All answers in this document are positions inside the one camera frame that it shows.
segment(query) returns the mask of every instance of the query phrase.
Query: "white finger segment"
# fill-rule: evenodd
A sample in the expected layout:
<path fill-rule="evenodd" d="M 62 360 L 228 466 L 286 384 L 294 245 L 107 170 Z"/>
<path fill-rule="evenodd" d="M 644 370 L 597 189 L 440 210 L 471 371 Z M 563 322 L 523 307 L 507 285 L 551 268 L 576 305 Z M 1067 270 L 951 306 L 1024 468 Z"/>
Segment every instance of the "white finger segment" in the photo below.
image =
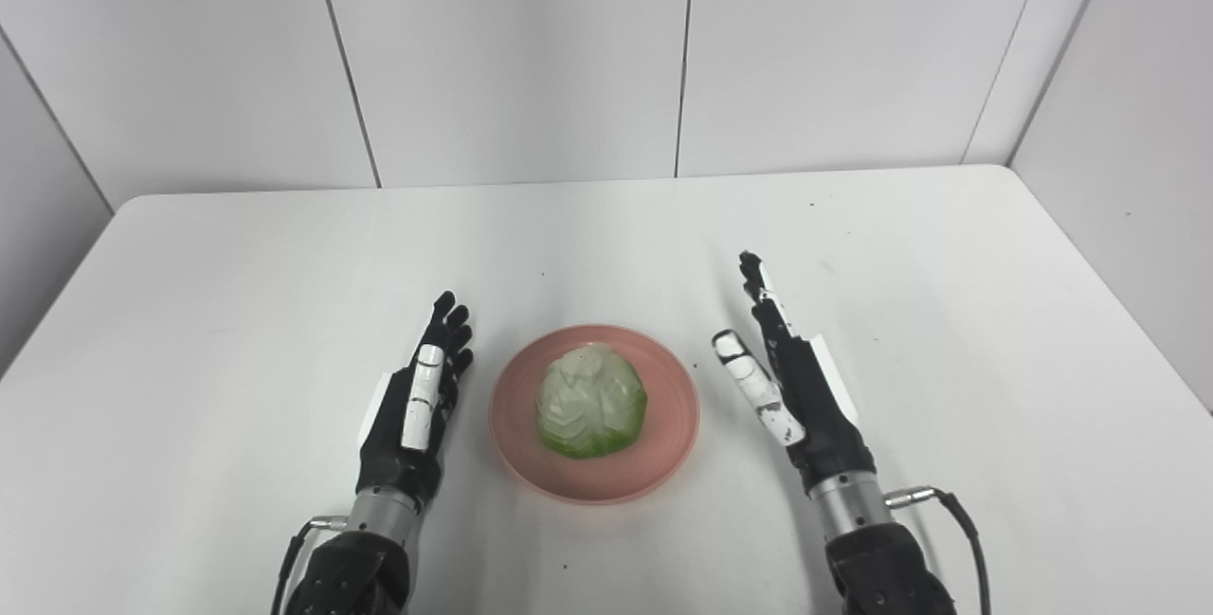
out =
<path fill-rule="evenodd" d="M 366 443 L 366 435 L 371 434 L 371 426 L 375 425 L 375 416 L 378 415 L 378 409 L 387 395 L 387 386 L 391 382 L 392 372 L 389 370 L 380 374 L 378 382 L 375 383 L 375 392 L 371 393 L 371 403 L 366 405 L 366 414 L 363 415 L 363 425 L 358 428 L 358 446 L 355 449 L 363 448 Z"/>
<path fill-rule="evenodd" d="M 826 377 L 826 385 L 830 386 L 830 393 L 835 395 L 835 403 L 838 404 L 839 411 L 850 421 L 850 425 L 858 428 L 859 410 L 855 409 L 850 392 L 842 382 L 842 374 L 838 372 L 838 366 L 833 363 L 833 357 L 830 355 L 825 336 L 818 334 L 809 338 L 809 343 L 813 347 L 813 354 L 818 355 L 818 364 L 821 366 L 821 374 Z"/>
<path fill-rule="evenodd" d="M 779 386 L 767 376 L 767 370 L 763 370 L 758 360 L 746 352 L 740 340 L 733 334 L 723 335 L 716 338 L 714 347 L 717 357 L 728 360 L 724 368 L 741 387 L 741 393 L 758 414 L 758 420 L 776 442 L 788 446 L 803 440 L 804 426 L 788 411 Z"/>
<path fill-rule="evenodd" d="M 412 369 L 409 404 L 404 409 L 400 446 L 426 451 L 429 448 L 429 423 L 438 404 L 438 382 L 443 377 L 445 353 L 438 346 L 421 346 L 417 365 Z"/>

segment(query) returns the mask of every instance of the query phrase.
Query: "robotic hand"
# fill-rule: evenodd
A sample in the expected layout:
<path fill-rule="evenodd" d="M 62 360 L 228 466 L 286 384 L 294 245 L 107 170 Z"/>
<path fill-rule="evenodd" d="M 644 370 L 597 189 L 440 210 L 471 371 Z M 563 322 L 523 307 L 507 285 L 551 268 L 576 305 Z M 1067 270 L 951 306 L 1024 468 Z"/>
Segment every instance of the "robotic hand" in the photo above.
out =
<path fill-rule="evenodd" d="M 412 359 L 392 375 L 363 443 L 357 497 L 347 518 L 313 518 L 291 540 L 272 615 L 308 529 L 343 530 L 320 545 L 286 603 L 289 615 L 398 615 L 409 596 L 404 542 L 438 491 L 438 450 L 459 400 L 459 378 L 472 364 L 468 309 L 446 291 Z"/>
<path fill-rule="evenodd" d="M 745 291 L 762 329 L 773 381 L 736 331 L 716 334 L 712 344 L 770 434 L 801 472 L 804 492 L 819 512 L 826 559 L 848 615 L 955 615 L 952 598 L 927 570 L 913 535 L 890 508 L 939 499 L 969 536 L 978 560 L 981 611 L 989 614 L 989 586 L 976 528 L 952 494 L 913 488 L 883 495 L 872 452 L 839 408 L 826 370 L 820 337 L 796 335 L 758 256 L 741 254 Z M 832 364 L 827 361 L 832 372 Z"/>

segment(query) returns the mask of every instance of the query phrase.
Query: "black cable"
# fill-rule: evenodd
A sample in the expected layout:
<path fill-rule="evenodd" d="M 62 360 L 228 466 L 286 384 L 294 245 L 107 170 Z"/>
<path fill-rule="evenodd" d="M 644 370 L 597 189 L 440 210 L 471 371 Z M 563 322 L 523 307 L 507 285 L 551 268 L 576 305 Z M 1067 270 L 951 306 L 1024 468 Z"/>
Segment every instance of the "black cable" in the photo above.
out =
<path fill-rule="evenodd" d="M 286 554 L 283 556 L 283 566 L 278 568 L 278 586 L 274 587 L 274 602 L 269 607 L 269 615 L 279 615 L 283 608 L 283 592 L 286 591 L 286 580 L 290 580 L 291 573 L 295 570 L 295 559 L 300 556 L 300 549 L 303 548 L 303 542 L 307 541 L 307 533 L 312 529 L 312 520 L 303 523 L 300 528 L 298 534 L 291 537 L 291 542 L 286 545 Z"/>
<path fill-rule="evenodd" d="M 961 525 L 964 536 L 969 537 L 969 545 L 973 547 L 973 563 L 978 569 L 978 593 L 981 599 L 981 615 L 990 615 L 990 575 L 986 573 L 985 553 L 981 551 L 981 540 L 978 539 L 978 526 L 973 523 L 973 518 L 969 518 L 969 514 L 961 506 L 961 501 L 956 499 L 955 494 L 945 492 L 939 488 L 933 489 L 935 490 L 935 499 L 940 503 L 944 503 L 944 508 Z"/>

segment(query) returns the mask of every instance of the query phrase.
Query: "white wall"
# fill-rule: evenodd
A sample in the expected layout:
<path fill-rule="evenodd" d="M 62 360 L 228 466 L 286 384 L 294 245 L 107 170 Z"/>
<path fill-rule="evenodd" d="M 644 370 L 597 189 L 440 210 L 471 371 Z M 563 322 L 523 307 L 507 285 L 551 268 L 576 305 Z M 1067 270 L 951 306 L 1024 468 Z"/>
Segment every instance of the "white wall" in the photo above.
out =
<path fill-rule="evenodd" d="M 0 24 L 120 205 L 1004 163 L 1078 2 L 689 0 L 688 29 L 688 0 L 332 0 L 349 79 L 325 0 L 0 0 Z"/>
<path fill-rule="evenodd" d="M 324 0 L 0 0 L 113 205 L 374 187 Z"/>
<path fill-rule="evenodd" d="M 0 33 L 0 374 L 108 221 Z"/>
<path fill-rule="evenodd" d="M 671 177 L 687 0 L 332 0 L 383 184 Z"/>
<path fill-rule="evenodd" d="M 1006 163 L 1080 1 L 691 0 L 680 172 Z"/>
<path fill-rule="evenodd" d="M 1213 11 L 1092 0 L 1012 169 L 1213 406 Z"/>

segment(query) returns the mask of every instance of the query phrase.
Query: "silver cylindrical wrist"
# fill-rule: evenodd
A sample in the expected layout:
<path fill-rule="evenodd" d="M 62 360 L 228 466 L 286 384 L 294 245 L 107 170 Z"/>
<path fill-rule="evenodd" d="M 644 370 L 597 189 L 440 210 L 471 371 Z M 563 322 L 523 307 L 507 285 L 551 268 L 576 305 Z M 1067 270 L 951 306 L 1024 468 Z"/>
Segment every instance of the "silver cylindrical wrist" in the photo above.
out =
<path fill-rule="evenodd" d="M 809 499 L 821 514 L 826 541 L 870 525 L 893 523 L 876 474 L 867 471 L 826 478 L 809 490 Z"/>
<path fill-rule="evenodd" d="M 375 533 L 403 545 L 421 513 L 414 499 L 389 488 L 365 488 L 354 499 L 346 530 Z"/>

